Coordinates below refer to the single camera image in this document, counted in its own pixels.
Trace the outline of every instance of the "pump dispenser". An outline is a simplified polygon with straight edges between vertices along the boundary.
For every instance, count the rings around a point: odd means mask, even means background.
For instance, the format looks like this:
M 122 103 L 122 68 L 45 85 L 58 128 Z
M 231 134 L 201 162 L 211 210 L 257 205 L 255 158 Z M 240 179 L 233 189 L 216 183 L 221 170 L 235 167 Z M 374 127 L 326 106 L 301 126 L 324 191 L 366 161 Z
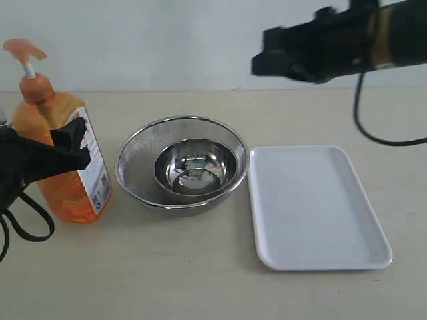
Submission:
M 45 75 L 34 72 L 30 56 L 39 60 L 47 56 L 30 41 L 11 39 L 3 48 L 22 64 L 25 73 L 19 84 L 24 101 L 11 120 L 20 136 L 53 145 L 50 130 L 63 127 L 77 117 L 85 119 L 87 131 L 81 145 L 89 148 L 91 163 L 85 170 L 50 177 L 38 185 L 58 218 L 78 223 L 96 220 L 111 196 L 111 180 L 84 101 L 66 92 L 55 92 Z

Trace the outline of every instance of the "white plastic tray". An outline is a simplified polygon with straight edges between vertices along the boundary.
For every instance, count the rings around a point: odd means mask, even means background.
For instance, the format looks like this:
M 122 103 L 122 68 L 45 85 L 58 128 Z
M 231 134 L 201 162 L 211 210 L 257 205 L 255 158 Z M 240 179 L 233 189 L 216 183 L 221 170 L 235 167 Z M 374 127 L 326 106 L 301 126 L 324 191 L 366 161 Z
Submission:
M 261 261 L 277 271 L 383 269 L 392 250 L 347 154 L 258 147 L 249 186 Z

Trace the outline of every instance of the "small steel bowl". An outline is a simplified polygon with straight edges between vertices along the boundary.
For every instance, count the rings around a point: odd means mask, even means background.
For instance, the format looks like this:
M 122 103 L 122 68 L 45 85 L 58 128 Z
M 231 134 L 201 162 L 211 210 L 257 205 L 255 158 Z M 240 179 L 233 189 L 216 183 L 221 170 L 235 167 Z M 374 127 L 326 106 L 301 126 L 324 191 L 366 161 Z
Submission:
M 190 204 L 219 194 L 232 181 L 236 168 L 236 158 L 222 143 L 187 139 L 160 153 L 155 178 L 172 201 Z
M 192 142 L 196 142 L 197 150 L 188 151 Z M 215 183 L 205 184 L 205 189 L 183 184 L 182 188 L 175 187 L 173 190 L 167 187 L 167 179 L 162 178 L 162 176 L 167 177 L 166 170 L 164 175 L 159 173 L 156 178 L 155 164 L 159 163 L 161 167 L 160 162 L 163 160 L 160 159 L 168 158 L 168 149 L 177 151 L 177 147 L 181 151 L 187 151 L 187 155 L 202 153 L 209 155 L 209 161 L 215 161 L 212 155 L 215 158 L 223 157 L 222 170 L 226 168 L 228 174 L 224 175 L 225 179 L 222 174 L 217 174 L 218 178 L 221 177 L 220 180 L 223 179 L 220 188 L 214 191 Z M 236 132 L 212 119 L 186 116 L 161 119 L 135 132 L 119 150 L 115 162 L 115 175 L 121 187 L 147 208 L 185 216 L 206 212 L 219 205 L 242 182 L 248 166 L 248 148 Z M 183 204 L 185 200 L 182 197 L 175 199 L 171 196 L 174 193 L 177 195 L 183 193 L 183 197 L 191 197 L 192 195 L 188 194 L 191 193 L 190 189 L 193 191 L 197 189 L 197 194 L 193 195 L 196 199 L 199 196 L 206 196 L 206 199 L 202 201 L 197 199 L 197 202 Z

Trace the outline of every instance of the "soap dispenser bottle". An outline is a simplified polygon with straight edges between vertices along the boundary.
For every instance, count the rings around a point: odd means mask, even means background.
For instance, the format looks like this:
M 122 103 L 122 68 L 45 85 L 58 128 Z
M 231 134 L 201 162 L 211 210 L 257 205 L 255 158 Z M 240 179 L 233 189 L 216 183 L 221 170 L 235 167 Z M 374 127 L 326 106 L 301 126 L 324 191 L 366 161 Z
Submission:
M 77 117 L 85 119 L 87 131 L 81 146 L 89 148 L 91 163 L 85 170 L 50 177 L 38 185 L 50 210 L 61 220 L 76 223 L 96 220 L 111 197 L 111 180 L 84 101 L 66 92 L 55 92 L 45 75 L 34 72 L 29 57 L 41 60 L 46 54 L 30 41 L 11 39 L 3 48 L 12 53 L 25 72 L 19 84 L 23 101 L 11 120 L 11 126 L 20 136 L 53 145 L 50 130 L 63 127 Z

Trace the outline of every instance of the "bottle label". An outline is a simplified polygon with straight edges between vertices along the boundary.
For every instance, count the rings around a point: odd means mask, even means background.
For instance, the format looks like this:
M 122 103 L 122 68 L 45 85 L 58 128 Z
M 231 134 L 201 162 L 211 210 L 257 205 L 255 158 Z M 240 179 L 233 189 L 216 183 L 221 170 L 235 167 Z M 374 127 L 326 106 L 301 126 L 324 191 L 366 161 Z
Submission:
M 70 123 L 74 119 L 82 117 L 86 122 L 86 133 L 81 141 L 81 148 L 87 147 L 91 155 L 91 162 L 85 170 L 78 170 L 80 179 L 85 187 L 86 193 L 91 199 L 93 209 L 97 214 L 101 212 L 111 194 L 111 181 L 109 179 L 104 160 L 99 150 L 92 125 L 87 116 L 85 107 L 77 108 L 68 119 Z

